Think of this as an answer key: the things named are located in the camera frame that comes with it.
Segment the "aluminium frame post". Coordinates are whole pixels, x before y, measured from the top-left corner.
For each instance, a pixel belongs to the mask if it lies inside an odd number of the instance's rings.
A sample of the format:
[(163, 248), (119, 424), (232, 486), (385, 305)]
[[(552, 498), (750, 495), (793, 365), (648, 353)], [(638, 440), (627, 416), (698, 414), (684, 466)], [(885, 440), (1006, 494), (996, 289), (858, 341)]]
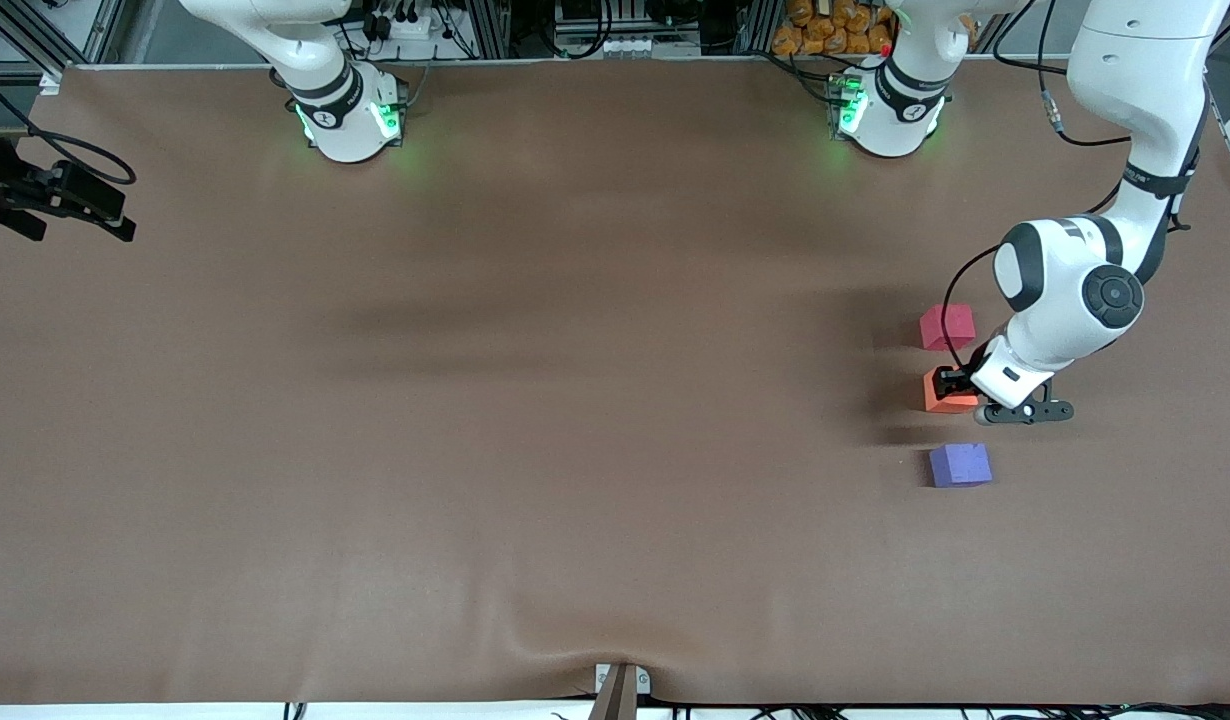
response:
[(462, 1), (474, 31), (475, 55), (482, 60), (509, 59), (513, 0)]

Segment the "purple foam block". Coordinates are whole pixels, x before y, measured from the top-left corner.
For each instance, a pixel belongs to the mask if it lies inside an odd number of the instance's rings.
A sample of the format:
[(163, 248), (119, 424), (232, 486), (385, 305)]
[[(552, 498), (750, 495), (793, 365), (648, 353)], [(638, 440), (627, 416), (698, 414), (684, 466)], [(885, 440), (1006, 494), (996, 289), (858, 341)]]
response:
[(940, 446), (929, 452), (927, 459), (935, 489), (970, 489), (994, 482), (984, 443)]

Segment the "red foam block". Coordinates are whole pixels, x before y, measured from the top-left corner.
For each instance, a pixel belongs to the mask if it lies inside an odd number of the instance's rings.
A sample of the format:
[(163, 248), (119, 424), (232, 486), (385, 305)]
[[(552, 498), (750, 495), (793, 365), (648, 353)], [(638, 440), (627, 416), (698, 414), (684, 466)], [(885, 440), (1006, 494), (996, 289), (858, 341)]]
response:
[(918, 320), (921, 347), (927, 351), (961, 351), (975, 342), (973, 309), (968, 304), (935, 305)]

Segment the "white connector block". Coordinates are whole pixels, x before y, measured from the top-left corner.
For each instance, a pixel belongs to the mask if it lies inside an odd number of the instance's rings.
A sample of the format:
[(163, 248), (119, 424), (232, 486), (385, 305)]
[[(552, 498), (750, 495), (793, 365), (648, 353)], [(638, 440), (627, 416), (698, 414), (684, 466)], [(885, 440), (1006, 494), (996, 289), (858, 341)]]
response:
[(603, 44), (605, 59), (672, 59), (701, 55), (701, 46), (680, 36), (617, 36)]

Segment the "pile of orange objects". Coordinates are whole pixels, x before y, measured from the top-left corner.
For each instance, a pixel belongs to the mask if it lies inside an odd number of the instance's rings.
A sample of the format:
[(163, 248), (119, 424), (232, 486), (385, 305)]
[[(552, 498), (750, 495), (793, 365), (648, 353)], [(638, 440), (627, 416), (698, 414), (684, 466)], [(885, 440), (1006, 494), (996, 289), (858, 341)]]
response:
[(888, 55), (899, 17), (884, 0), (784, 0), (775, 55)]

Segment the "white power strip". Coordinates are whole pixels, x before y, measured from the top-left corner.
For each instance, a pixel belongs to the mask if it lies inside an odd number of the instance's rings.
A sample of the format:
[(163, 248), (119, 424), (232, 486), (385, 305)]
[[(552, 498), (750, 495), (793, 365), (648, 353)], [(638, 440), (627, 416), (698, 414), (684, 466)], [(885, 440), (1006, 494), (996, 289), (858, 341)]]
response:
[(363, 32), (371, 42), (385, 39), (429, 41), (451, 39), (455, 27), (442, 7), (419, 2), (403, 4), (392, 9), (379, 6), (365, 15)]

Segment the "brown table mat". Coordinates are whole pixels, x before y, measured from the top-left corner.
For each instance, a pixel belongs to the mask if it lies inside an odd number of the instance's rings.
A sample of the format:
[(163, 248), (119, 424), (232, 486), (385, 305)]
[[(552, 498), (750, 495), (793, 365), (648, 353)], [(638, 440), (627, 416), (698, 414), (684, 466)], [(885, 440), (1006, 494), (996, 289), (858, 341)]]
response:
[[(918, 322), (1123, 149), (970, 62), (886, 161), (760, 62), (437, 66), (344, 167), (264, 70), (71, 70), (134, 242), (0, 228), (0, 705), (1230, 703), (1230, 156), (1071, 421)], [(984, 443), (994, 482), (935, 489)]]

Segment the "orange foam block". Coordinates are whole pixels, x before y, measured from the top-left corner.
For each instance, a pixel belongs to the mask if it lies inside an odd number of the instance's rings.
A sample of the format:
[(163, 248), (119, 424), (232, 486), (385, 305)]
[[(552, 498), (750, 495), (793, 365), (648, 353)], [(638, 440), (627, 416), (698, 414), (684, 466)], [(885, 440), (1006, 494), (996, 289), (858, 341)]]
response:
[(972, 414), (980, 405), (975, 393), (952, 393), (948, 396), (938, 396), (938, 377), (945, 366), (938, 366), (922, 375), (922, 410), (926, 414)]

